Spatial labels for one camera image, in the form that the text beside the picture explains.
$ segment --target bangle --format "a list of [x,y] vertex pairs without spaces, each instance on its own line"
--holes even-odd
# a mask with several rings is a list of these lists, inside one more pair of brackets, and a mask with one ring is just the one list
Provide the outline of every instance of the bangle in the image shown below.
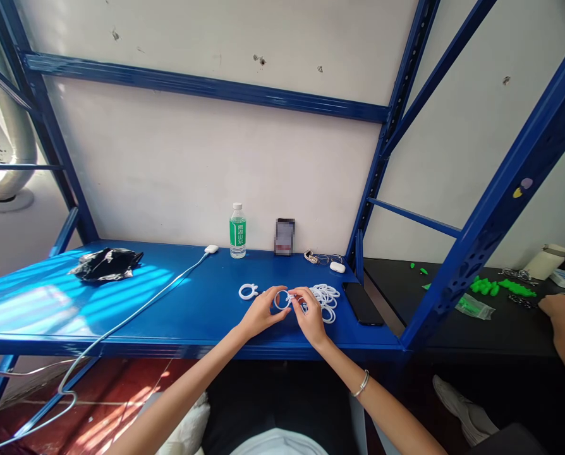
[[360,385],[359,391],[352,394],[354,398],[359,396],[363,392],[363,390],[365,390],[365,387],[367,386],[367,382],[369,382],[369,370],[365,370],[365,378],[363,379],[363,383]]

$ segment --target person's hand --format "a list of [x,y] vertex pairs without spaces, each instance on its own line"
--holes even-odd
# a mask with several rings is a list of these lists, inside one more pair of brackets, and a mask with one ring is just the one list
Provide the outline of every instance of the person's hand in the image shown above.
[[[273,286],[263,294],[259,294],[249,309],[246,311],[243,320],[238,324],[239,330],[246,337],[246,340],[260,334],[268,327],[282,321],[291,312],[290,308],[285,308],[280,313],[271,314],[272,300],[278,291],[287,289],[286,286]],[[280,300],[280,295],[276,296],[276,303]]]
[[[300,329],[308,342],[314,348],[326,342],[329,337],[327,337],[325,325],[322,322],[322,310],[320,309],[320,303],[318,303],[312,291],[308,288],[295,288],[291,289],[289,294],[299,296],[293,298],[291,302],[293,303],[293,309],[297,315],[297,323],[300,325]],[[303,312],[301,304],[298,301],[301,298],[303,298],[308,305],[308,311],[306,313]]]
[[539,306],[550,319],[565,321],[565,294],[546,296],[540,301]]

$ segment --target black plastic bag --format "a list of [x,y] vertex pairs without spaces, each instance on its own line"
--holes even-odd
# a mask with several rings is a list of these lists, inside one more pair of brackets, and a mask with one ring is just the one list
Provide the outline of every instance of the black plastic bag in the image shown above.
[[126,248],[105,248],[78,259],[78,266],[68,272],[82,281],[120,281],[133,276],[143,253]]

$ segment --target white sneaker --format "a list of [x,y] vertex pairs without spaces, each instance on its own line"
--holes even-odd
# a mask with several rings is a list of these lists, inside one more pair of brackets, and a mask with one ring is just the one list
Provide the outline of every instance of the white sneaker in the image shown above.
[[434,375],[432,385],[445,408],[459,418],[461,432],[471,447],[499,431],[483,408],[465,398],[451,384]]

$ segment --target white pipe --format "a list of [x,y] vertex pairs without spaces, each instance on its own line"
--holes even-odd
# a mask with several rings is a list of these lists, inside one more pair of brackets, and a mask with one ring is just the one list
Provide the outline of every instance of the white pipe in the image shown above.
[[[13,81],[1,49],[0,72]],[[13,148],[11,163],[36,164],[38,158],[36,139],[28,113],[1,88],[0,109]],[[34,171],[7,171],[0,180],[0,201],[15,196],[28,183],[33,173]]]

